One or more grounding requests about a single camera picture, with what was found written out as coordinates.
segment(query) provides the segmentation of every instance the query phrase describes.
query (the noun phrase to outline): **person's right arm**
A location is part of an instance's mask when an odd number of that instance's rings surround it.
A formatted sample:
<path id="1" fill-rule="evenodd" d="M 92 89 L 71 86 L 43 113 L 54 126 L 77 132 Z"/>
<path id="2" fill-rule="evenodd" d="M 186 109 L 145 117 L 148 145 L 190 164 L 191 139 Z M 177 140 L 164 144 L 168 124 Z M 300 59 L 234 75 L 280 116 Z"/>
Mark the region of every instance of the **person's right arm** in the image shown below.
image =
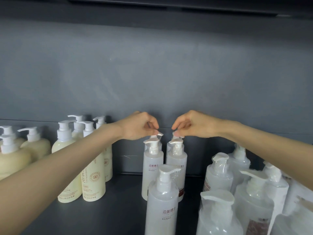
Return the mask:
<path id="1" fill-rule="evenodd" d="M 313 190 L 313 145 L 191 110 L 174 122 L 176 136 L 220 136 L 245 147 Z"/>

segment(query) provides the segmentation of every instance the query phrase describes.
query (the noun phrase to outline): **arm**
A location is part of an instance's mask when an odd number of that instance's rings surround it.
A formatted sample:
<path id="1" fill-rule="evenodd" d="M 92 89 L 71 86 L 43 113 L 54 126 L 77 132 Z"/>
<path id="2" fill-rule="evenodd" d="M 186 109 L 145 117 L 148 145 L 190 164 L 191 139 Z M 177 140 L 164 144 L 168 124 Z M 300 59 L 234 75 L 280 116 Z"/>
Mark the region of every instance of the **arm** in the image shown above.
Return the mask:
<path id="1" fill-rule="evenodd" d="M 236 142 L 313 190 L 313 145 L 194 110 L 178 117 L 172 126 L 176 128 L 177 136 L 220 136 Z"/>
<path id="2" fill-rule="evenodd" d="M 106 146 L 158 128 L 154 117 L 137 111 L 0 181 L 0 234 L 21 233 Z"/>

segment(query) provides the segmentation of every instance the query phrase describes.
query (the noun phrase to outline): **bottle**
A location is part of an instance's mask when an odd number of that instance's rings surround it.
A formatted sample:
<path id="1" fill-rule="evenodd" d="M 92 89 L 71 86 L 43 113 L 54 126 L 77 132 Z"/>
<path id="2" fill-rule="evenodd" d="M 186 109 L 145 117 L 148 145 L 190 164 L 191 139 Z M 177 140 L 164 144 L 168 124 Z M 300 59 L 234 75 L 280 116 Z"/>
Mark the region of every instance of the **bottle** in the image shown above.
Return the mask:
<path id="1" fill-rule="evenodd" d="M 48 156 L 51 154 L 51 144 L 49 140 L 41 138 L 40 134 L 37 132 L 37 127 L 22 128 L 18 131 L 28 130 L 27 141 L 23 142 L 21 148 L 26 148 L 30 151 L 32 155 L 32 162 Z"/>
<path id="2" fill-rule="evenodd" d="M 301 200 L 313 202 L 313 191 L 292 179 L 286 196 L 283 214 L 290 215 Z"/>
<path id="3" fill-rule="evenodd" d="M 163 136 L 162 133 L 158 133 L 157 135 L 151 135 L 150 138 L 157 138 L 158 136 Z M 162 143 L 159 141 L 159 150 L 162 151 Z"/>
<path id="4" fill-rule="evenodd" d="M 173 132 L 173 133 L 172 133 L 172 140 L 173 140 L 173 139 L 178 139 L 178 138 L 183 139 L 184 136 L 182 136 L 182 137 L 174 136 L 174 132 Z M 168 142 L 167 145 L 166 145 L 166 158 L 165 158 L 165 161 L 167 160 L 167 154 L 168 154 L 168 152 L 172 149 L 172 147 L 173 147 L 173 145 L 170 144 L 170 142 Z"/>
<path id="5" fill-rule="evenodd" d="M 13 135 L 1 135 L 3 143 L 0 152 L 0 180 L 25 168 L 32 162 L 31 154 L 19 148 Z"/>
<path id="6" fill-rule="evenodd" d="M 91 121 L 80 121 L 85 125 L 84 137 L 91 134 L 94 123 Z M 104 153 L 100 153 L 85 169 L 80 173 L 83 199 L 85 201 L 96 201 L 105 194 L 105 165 Z"/>
<path id="7" fill-rule="evenodd" d="M 170 175 L 180 166 L 159 165 L 156 181 L 149 184 L 145 235 L 174 235 L 178 209 L 178 187 Z"/>
<path id="8" fill-rule="evenodd" d="M 83 130 L 85 128 L 84 124 L 80 124 L 80 121 L 83 121 L 83 115 L 68 115 L 67 117 L 75 117 L 76 120 L 74 121 L 74 130 L 72 132 L 72 137 L 75 141 L 80 140 L 84 137 Z"/>
<path id="9" fill-rule="evenodd" d="M 207 167 L 203 191 L 211 189 L 224 189 L 230 191 L 233 182 L 233 173 L 228 170 L 229 156 L 225 153 L 218 153 L 212 157 L 213 164 Z"/>
<path id="10" fill-rule="evenodd" d="M 145 140 L 144 143 L 149 143 L 150 147 L 143 153 L 141 195 L 145 200 L 148 200 L 148 186 L 151 181 L 157 178 L 158 167 L 163 164 L 164 154 L 159 150 L 158 138 L 150 138 Z"/>
<path id="11" fill-rule="evenodd" d="M 243 235 L 242 226 L 232 210 L 234 196 L 227 190 L 216 189 L 200 193 L 206 204 L 199 213 L 196 235 Z"/>
<path id="12" fill-rule="evenodd" d="M 246 149 L 236 144 L 236 148 L 232 154 L 229 154 L 229 169 L 233 173 L 234 179 L 230 192 L 234 195 L 238 185 L 243 183 L 249 177 L 240 173 L 240 170 L 249 169 L 250 160 L 246 157 Z"/>
<path id="13" fill-rule="evenodd" d="M 96 123 L 96 129 L 99 129 L 99 127 L 103 124 L 106 124 L 104 121 L 104 116 L 98 116 L 94 118 L 93 120 L 98 120 Z M 113 154 L 112 154 L 112 145 L 106 147 L 103 150 L 104 153 L 104 166 L 105 166 L 105 182 L 108 182 L 113 177 Z"/>
<path id="14" fill-rule="evenodd" d="M 271 235 L 311 235 L 313 231 L 313 203 L 302 200 L 289 215 L 277 215 Z"/>
<path id="15" fill-rule="evenodd" d="M 72 144 L 75 140 L 72 137 L 72 131 L 68 127 L 68 123 L 76 120 L 64 120 L 59 122 L 60 128 L 57 131 L 58 140 L 52 146 L 52 153 Z M 58 201 L 61 203 L 69 203 L 78 199 L 82 194 L 80 174 L 59 194 Z"/>
<path id="16" fill-rule="evenodd" d="M 168 153 L 166 164 L 177 165 L 182 168 L 175 181 L 179 189 L 178 202 L 180 202 L 184 198 L 187 154 L 182 149 L 183 140 L 181 138 L 173 139 L 169 143 L 174 147 Z"/>
<path id="17" fill-rule="evenodd" d="M 233 209 L 244 234 L 265 235 L 274 209 L 274 202 L 265 193 L 268 176 L 263 171 L 241 170 L 251 179 L 237 186 Z"/>
<path id="18" fill-rule="evenodd" d="M 22 143 L 25 142 L 26 140 L 23 138 L 17 138 L 16 134 L 13 132 L 12 126 L 0 126 L 0 128 L 3 129 L 3 134 L 2 135 L 10 135 L 14 138 L 14 142 L 18 147 L 21 147 Z"/>
<path id="19" fill-rule="evenodd" d="M 269 235 L 276 216 L 283 212 L 289 185 L 282 178 L 281 170 L 279 168 L 273 166 L 269 162 L 264 162 L 264 164 L 265 167 L 263 171 L 269 178 L 265 184 L 265 192 L 268 197 L 274 201 L 274 211 L 267 232 Z"/>

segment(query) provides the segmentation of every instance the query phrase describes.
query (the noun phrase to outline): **hand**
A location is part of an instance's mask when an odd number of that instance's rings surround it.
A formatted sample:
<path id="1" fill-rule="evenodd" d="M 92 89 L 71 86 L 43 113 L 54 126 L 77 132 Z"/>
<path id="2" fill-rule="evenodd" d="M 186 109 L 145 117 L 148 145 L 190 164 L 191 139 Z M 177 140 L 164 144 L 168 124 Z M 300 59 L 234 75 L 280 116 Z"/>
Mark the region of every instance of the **hand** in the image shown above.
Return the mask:
<path id="1" fill-rule="evenodd" d="M 176 119 L 172 130 L 178 129 L 175 136 L 198 136 L 209 138 L 219 136 L 219 126 L 223 120 L 202 112 L 190 110 Z"/>
<path id="2" fill-rule="evenodd" d="M 130 116 L 115 122 L 121 128 L 121 138 L 136 140 L 145 136 L 157 135 L 159 124 L 147 112 L 136 111 Z"/>

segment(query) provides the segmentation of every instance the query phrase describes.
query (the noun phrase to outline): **person's right hand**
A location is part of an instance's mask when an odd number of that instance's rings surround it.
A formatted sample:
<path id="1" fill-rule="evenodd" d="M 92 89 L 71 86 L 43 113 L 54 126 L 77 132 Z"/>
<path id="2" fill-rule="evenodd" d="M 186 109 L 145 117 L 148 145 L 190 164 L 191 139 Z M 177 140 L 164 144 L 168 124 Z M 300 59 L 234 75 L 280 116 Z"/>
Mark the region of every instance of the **person's right hand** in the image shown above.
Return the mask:
<path id="1" fill-rule="evenodd" d="M 209 138 L 218 136 L 219 127 L 223 120 L 202 112 L 190 110 L 176 119 L 172 130 L 178 129 L 175 136 L 198 136 Z"/>

